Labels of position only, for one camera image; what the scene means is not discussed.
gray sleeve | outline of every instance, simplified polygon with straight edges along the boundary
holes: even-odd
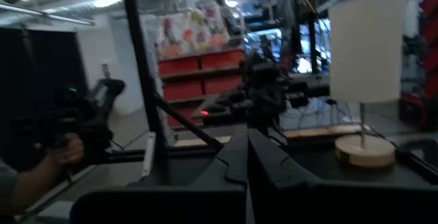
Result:
[[[0,158],[0,197],[9,197],[14,190],[18,173]]]

lamp base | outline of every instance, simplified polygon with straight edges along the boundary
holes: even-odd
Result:
[[[343,136],[335,141],[336,156],[343,162],[367,168],[389,166],[396,161],[396,148],[383,138],[365,136],[365,147],[361,147],[361,136]]]

person's hand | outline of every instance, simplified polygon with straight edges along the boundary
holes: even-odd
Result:
[[[83,158],[83,144],[78,135],[66,134],[65,137],[68,141],[66,146],[49,152],[52,158],[61,166],[76,164]]]

white lampshade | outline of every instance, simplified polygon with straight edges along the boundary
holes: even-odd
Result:
[[[400,96],[407,0],[350,0],[329,11],[331,98],[372,103]]]

human arm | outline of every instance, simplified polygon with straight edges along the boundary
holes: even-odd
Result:
[[[37,202],[58,179],[65,164],[74,164],[83,157],[82,141],[76,134],[67,134],[65,148],[50,150],[44,160],[32,171],[16,174],[8,169],[4,176],[6,186],[0,195],[0,214],[19,214]]]

